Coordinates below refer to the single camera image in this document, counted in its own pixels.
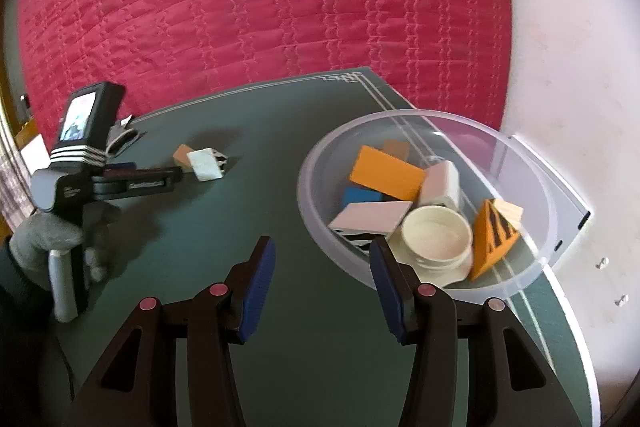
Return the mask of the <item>grey gloved left hand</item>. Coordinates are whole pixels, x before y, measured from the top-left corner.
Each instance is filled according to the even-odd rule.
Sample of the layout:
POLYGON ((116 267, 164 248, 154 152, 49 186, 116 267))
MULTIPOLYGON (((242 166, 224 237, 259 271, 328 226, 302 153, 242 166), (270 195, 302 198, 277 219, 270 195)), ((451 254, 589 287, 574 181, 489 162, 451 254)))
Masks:
POLYGON ((112 264, 108 227, 122 210, 109 202, 85 207, 85 224, 80 227, 50 212, 38 211, 27 218, 9 241, 11 255, 32 283, 50 291, 50 251, 70 251, 80 246, 93 283, 105 281, 112 264))

